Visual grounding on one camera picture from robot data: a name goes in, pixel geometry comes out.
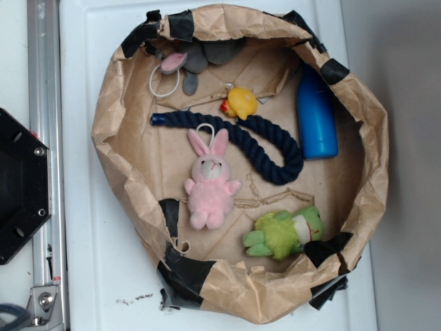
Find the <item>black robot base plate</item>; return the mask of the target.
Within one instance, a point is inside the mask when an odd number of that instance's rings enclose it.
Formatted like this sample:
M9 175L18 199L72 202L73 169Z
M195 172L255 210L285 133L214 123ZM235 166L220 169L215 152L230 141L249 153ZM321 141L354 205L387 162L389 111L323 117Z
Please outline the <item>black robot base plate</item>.
M51 215L48 148L1 109L1 265Z

